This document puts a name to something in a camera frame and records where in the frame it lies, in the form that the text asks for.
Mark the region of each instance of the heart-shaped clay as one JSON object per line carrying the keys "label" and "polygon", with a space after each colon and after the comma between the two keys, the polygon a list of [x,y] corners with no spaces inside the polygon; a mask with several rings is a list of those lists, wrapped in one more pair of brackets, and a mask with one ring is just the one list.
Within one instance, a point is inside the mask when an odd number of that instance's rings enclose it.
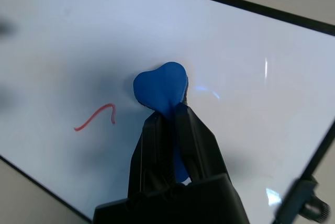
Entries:
{"label": "heart-shaped clay", "polygon": [[[133,89],[139,103],[160,112],[168,120],[173,118],[173,109],[186,101],[188,78],[183,66],[169,62],[156,70],[140,73],[134,80]],[[178,183],[188,178],[179,148],[174,142],[174,167]]]}

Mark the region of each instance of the white board surface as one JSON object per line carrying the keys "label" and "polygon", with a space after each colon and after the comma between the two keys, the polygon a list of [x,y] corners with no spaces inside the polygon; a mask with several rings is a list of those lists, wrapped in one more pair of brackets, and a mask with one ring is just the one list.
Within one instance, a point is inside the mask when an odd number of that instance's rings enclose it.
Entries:
{"label": "white board surface", "polygon": [[[176,61],[252,224],[268,224],[335,115],[335,38],[209,0],[0,0],[0,155],[92,218],[127,197],[151,110],[134,77]],[[75,132],[100,106],[114,103]]]}

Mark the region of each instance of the whiteboard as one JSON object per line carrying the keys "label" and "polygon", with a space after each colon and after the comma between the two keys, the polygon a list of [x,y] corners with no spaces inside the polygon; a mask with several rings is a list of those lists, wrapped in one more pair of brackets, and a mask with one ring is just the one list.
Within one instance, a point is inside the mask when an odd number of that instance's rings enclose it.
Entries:
{"label": "whiteboard", "polygon": [[[335,38],[209,0],[0,0],[0,155],[81,213],[127,197],[144,120],[132,81],[169,61],[268,224],[335,115]],[[114,103],[75,132],[100,106]]]}

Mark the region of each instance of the black knob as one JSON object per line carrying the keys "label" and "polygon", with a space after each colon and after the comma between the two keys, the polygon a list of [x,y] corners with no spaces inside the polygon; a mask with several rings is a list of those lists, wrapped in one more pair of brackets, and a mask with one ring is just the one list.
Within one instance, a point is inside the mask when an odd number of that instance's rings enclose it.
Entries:
{"label": "black knob", "polygon": [[324,223],[330,216],[330,207],[315,195],[306,202],[299,214],[308,220]]}

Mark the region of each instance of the red marker line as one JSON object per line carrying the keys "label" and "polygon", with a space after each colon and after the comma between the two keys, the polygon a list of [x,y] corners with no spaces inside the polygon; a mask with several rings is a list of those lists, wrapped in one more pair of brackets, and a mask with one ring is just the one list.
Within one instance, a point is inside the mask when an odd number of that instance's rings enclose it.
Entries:
{"label": "red marker line", "polygon": [[77,128],[74,127],[74,130],[75,131],[80,131],[80,130],[84,129],[91,122],[91,120],[93,118],[95,118],[96,115],[98,115],[101,111],[103,111],[104,109],[109,108],[109,107],[113,108],[113,111],[111,112],[111,123],[115,124],[115,120],[114,120],[115,110],[116,110],[115,105],[114,104],[107,104],[107,105],[104,105],[104,106],[100,107],[96,112],[94,112],[93,115],[82,126],[77,127]]}

